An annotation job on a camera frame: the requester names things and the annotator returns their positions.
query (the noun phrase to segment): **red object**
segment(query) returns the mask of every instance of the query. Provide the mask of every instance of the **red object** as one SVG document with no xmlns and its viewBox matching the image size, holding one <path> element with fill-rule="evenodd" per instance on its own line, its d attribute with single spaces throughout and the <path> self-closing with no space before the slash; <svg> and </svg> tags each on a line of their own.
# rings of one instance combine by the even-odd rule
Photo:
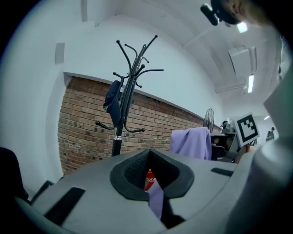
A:
<svg viewBox="0 0 293 234">
<path fill-rule="evenodd" d="M 153 185 L 153 183 L 156 181 L 156 178 L 154 176 L 154 174 L 152 173 L 151 169 L 148 171 L 146 178 L 148 179 L 148 184 L 145 188 L 145 191 L 148 191 L 151 186 Z"/>
</svg>

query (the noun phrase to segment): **air vent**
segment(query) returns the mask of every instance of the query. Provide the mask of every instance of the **air vent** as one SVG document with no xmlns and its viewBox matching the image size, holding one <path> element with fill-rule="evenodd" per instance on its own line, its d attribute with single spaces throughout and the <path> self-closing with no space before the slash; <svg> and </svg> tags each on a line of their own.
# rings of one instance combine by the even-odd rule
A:
<svg viewBox="0 0 293 234">
<path fill-rule="evenodd" d="M 246 47 L 233 48 L 228 51 L 236 78 L 248 77 L 256 71 L 256 49 Z"/>
<path fill-rule="evenodd" d="M 55 64 L 64 63 L 64 49 L 65 49 L 65 43 L 56 43 Z"/>
</svg>

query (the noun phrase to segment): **lavender cloth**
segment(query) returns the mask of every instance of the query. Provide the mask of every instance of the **lavender cloth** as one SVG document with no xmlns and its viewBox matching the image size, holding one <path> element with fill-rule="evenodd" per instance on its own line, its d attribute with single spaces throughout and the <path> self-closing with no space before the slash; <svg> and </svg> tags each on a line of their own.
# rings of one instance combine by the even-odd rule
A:
<svg viewBox="0 0 293 234">
<path fill-rule="evenodd" d="M 190 158 L 211 160 L 212 143 L 207 128 L 190 128 L 172 132 L 170 152 Z M 164 192 L 155 181 L 149 189 L 149 206 L 158 218 L 161 218 Z"/>
<path fill-rule="evenodd" d="M 210 131 L 206 127 L 173 131 L 170 152 L 190 158 L 211 160 Z"/>
</svg>

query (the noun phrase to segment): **navy cap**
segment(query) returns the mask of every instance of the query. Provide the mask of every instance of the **navy cap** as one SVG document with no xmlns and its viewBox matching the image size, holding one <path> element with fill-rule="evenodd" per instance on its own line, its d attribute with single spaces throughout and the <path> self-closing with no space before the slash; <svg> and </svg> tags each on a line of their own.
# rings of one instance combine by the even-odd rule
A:
<svg viewBox="0 0 293 234">
<path fill-rule="evenodd" d="M 113 125 L 116 126 L 121 119 L 121 108 L 117 97 L 114 97 L 112 102 L 108 105 L 107 112 L 111 116 Z"/>
<path fill-rule="evenodd" d="M 106 100 L 103 108 L 110 114 L 113 125 L 116 126 L 121 119 L 121 108 L 119 100 L 121 98 L 121 82 L 115 80 L 109 87 L 109 91 L 106 94 Z"/>
<path fill-rule="evenodd" d="M 212 11 L 217 17 L 228 24 L 239 24 L 240 21 L 234 19 L 222 6 L 221 0 L 211 0 Z"/>
</svg>

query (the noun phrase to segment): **black slot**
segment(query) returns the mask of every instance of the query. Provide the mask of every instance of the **black slot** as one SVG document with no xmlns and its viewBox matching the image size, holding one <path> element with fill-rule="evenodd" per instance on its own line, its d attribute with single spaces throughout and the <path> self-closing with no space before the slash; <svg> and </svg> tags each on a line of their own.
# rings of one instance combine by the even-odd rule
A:
<svg viewBox="0 0 293 234">
<path fill-rule="evenodd" d="M 45 215 L 45 217 L 61 226 L 74 206 L 78 203 L 85 190 L 81 188 L 71 188 Z"/>
<path fill-rule="evenodd" d="M 221 169 L 221 168 L 217 168 L 217 167 L 211 169 L 211 171 L 215 172 L 217 174 L 221 174 L 221 175 L 229 176 L 229 177 L 231 177 L 233 175 L 233 171 L 225 170 L 225 169 Z"/>
</svg>

